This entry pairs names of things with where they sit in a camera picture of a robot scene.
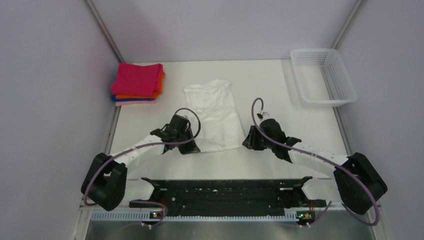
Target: white tabletop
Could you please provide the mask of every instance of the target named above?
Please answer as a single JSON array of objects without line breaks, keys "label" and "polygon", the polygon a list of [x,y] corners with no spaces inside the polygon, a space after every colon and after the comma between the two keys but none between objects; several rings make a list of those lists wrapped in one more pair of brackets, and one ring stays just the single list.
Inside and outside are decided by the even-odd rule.
[{"label": "white tabletop", "polygon": [[[245,135],[253,124],[252,102],[256,97],[261,97],[265,103],[264,111],[279,122],[287,136],[302,139],[304,143],[335,154],[346,154],[333,109],[303,108],[300,105],[290,60],[162,64],[166,73],[163,94],[156,104],[121,107],[111,153],[133,146],[152,130],[169,123],[177,109],[186,107],[184,86],[224,79],[232,83],[231,90]],[[189,155],[181,155],[174,149],[152,158],[128,178],[299,179],[304,176],[325,177],[312,169],[278,159],[271,150],[253,151],[241,147],[224,152]]]}]

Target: folded towel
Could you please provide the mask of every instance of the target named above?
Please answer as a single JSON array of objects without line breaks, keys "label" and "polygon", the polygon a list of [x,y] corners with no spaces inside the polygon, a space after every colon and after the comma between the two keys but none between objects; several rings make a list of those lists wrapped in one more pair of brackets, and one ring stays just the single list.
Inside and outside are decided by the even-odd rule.
[{"label": "folded towel", "polygon": [[124,98],[119,99],[116,95],[111,95],[110,99],[114,102],[131,102],[131,101],[153,101],[156,100],[156,98]]},{"label": "folded towel", "polygon": [[152,96],[160,91],[158,82],[164,72],[162,64],[139,66],[120,63],[110,91],[113,95]]},{"label": "folded towel", "polygon": [[133,104],[155,104],[156,102],[157,102],[156,99],[152,101],[117,101],[115,105],[117,107],[120,107],[120,106],[133,105]]},{"label": "folded towel", "polygon": [[156,99],[158,98],[159,94],[163,92],[163,81],[164,81],[165,73],[163,72],[160,80],[158,82],[158,90],[153,92],[153,95],[150,96],[139,96],[139,95],[123,95],[123,94],[116,94],[116,99]]}]

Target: basket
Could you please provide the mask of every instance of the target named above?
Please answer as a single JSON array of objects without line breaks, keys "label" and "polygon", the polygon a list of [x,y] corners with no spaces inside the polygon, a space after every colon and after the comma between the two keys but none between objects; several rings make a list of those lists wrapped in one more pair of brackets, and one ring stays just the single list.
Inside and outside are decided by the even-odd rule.
[{"label": "basket", "polygon": [[358,95],[342,56],[335,49],[295,49],[291,53],[294,82],[304,107],[338,107]]}]

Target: purple cable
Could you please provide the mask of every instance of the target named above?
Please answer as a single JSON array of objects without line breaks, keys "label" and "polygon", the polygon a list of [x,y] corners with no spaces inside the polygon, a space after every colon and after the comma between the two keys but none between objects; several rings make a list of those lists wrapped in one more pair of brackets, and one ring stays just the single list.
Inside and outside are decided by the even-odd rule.
[{"label": "purple cable", "polygon": [[[135,204],[153,204],[153,205],[161,206],[164,209],[163,216],[160,218],[160,220],[158,222],[156,222],[155,224],[151,225],[151,227],[150,227],[151,229],[154,228],[154,227],[156,227],[158,224],[160,224],[164,220],[164,218],[167,216],[167,214],[168,214],[168,208],[167,208],[167,206],[165,206],[165,205],[163,205],[162,203],[159,203],[159,202],[155,202],[155,201],[144,201],[144,200],[132,200],[131,203],[135,203]],[[129,224],[127,224],[127,225],[125,225],[123,227],[120,227],[120,228],[116,229],[115,231],[113,231],[105,240],[109,240],[110,238],[112,238],[113,236],[115,236],[120,231],[122,231],[122,230],[124,230],[124,229],[126,229],[128,227],[131,227],[131,226],[149,226],[149,225],[148,224],[142,225],[139,222],[129,223]]]},{"label": "purple cable", "polygon": [[[199,133],[200,133],[200,129],[201,129],[201,122],[200,122],[200,119],[199,119],[199,116],[193,111],[193,110],[191,110],[191,109],[189,109],[189,108],[186,108],[186,107],[182,107],[182,108],[180,108],[180,109],[178,109],[175,113],[174,113],[174,115],[175,114],[177,114],[179,111],[181,111],[181,110],[187,110],[187,111],[189,111],[189,112],[191,112],[192,114],[194,114],[194,116],[196,117],[196,119],[197,119],[197,121],[198,121],[198,129],[197,129],[197,132],[196,132],[196,134],[192,137],[192,138],[190,138],[190,139],[188,139],[188,140],[185,140],[185,141],[180,141],[180,142],[151,142],[151,143],[146,143],[146,144],[142,144],[142,145],[139,145],[139,146],[136,146],[135,147],[135,149],[141,149],[141,148],[144,148],[144,147],[149,147],[149,146],[155,146],[155,145],[182,145],[182,144],[186,144],[186,143],[189,143],[189,142],[191,142],[191,141],[193,141],[198,135],[199,135]],[[120,153],[118,153],[118,154],[116,154],[115,156],[112,156],[111,158],[109,158],[96,172],[95,172],[95,174],[94,174],[94,176],[91,178],[91,180],[90,180],[90,182],[88,183],[88,185],[87,185],[87,188],[85,189],[85,192],[84,192],[84,197],[83,197],[83,201],[84,201],[84,204],[86,205],[86,206],[95,206],[95,205],[97,205],[96,203],[88,203],[87,202],[87,197],[88,197],[88,195],[89,195],[89,192],[90,192],[90,189],[92,188],[92,186],[93,186],[93,183],[94,183],[94,180],[99,176],[99,174],[103,171],[103,169],[109,164],[109,163],[111,163],[113,160],[115,160],[115,159],[117,159],[117,158],[119,158],[119,157],[121,157],[121,156],[123,156],[123,155],[125,155],[125,154],[127,154],[127,153],[130,153],[130,152],[132,152],[132,151],[134,151],[134,149],[133,148],[131,148],[131,149],[128,149],[128,150],[125,150],[125,151],[123,151],[123,152],[120,152]]]},{"label": "purple cable", "polygon": [[[362,219],[360,219],[358,216],[356,216],[346,205],[344,205],[344,204],[342,204],[343,205],[343,207],[346,209],[346,211],[350,214],[350,215],[352,215],[352,217],[354,217],[356,220],[358,220],[359,222],[361,222],[362,224],[365,224],[365,225],[367,225],[367,226],[370,226],[370,227],[372,227],[372,226],[376,226],[378,223],[379,223],[379,221],[380,221],[380,211],[379,211],[379,208],[378,208],[378,206],[377,206],[377,203],[376,203],[376,200],[374,199],[374,196],[373,196],[373,194],[370,192],[370,190],[368,190],[368,188],[355,176],[355,175],[353,175],[350,171],[348,171],[346,168],[344,168],[344,167],[342,167],[342,166],[340,166],[340,165],[338,165],[338,164],[336,164],[336,163],[334,163],[334,162],[332,162],[332,161],[330,161],[330,160],[328,160],[327,158],[325,158],[325,157],[323,157],[323,156],[320,156],[320,155],[317,155],[317,154],[315,154],[315,153],[312,153],[312,152],[309,152],[309,151],[305,151],[305,150],[302,150],[302,149],[298,149],[298,148],[295,148],[295,147],[292,147],[292,146],[289,146],[289,145],[286,145],[286,144],[283,144],[283,143],[281,143],[281,142],[278,142],[278,141],[275,141],[274,139],[272,139],[272,138],[270,138],[269,136],[267,136],[262,130],[261,130],[261,128],[258,126],[258,124],[256,123],[256,120],[255,120],[255,111],[254,111],[254,108],[255,108],[255,104],[256,104],[256,102],[257,101],[260,101],[261,102],[261,107],[260,107],[260,110],[262,111],[262,110],[264,110],[264,100],[262,99],[262,98],[260,98],[260,97],[258,97],[258,98],[256,98],[254,101],[253,101],[253,104],[252,104],[252,107],[251,107],[251,116],[252,116],[252,120],[253,120],[253,123],[254,123],[254,126],[256,127],[256,129],[260,132],[260,134],[262,134],[262,136],[264,137],[264,138],[266,138],[267,140],[269,140],[271,143],[274,143],[274,144],[276,144],[276,145],[279,145],[279,146],[281,146],[281,147],[284,147],[284,148],[287,148],[287,149],[290,149],[290,150],[294,150],[294,151],[297,151],[297,152],[299,152],[299,153],[302,153],[302,154],[306,154],[306,155],[310,155],[310,156],[315,156],[316,158],[318,158],[318,159],[321,159],[322,161],[324,161],[324,162],[326,162],[326,163],[328,163],[328,164],[330,164],[330,165],[332,165],[332,166],[334,166],[334,167],[336,167],[337,169],[340,169],[341,171],[343,171],[345,174],[347,174],[349,177],[351,177],[356,183],[358,183],[359,184],[359,186],[365,191],[365,193],[368,195],[368,197],[369,197],[369,199],[371,200],[371,202],[372,202],[372,206],[374,207],[374,210],[375,210],[375,220],[374,220],[374,222],[366,222],[366,221],[364,221],[364,220],[362,220]],[[327,205],[327,207],[325,208],[325,210],[321,213],[321,215],[320,215],[320,217],[328,210],[328,207],[330,206],[330,203]]]}]

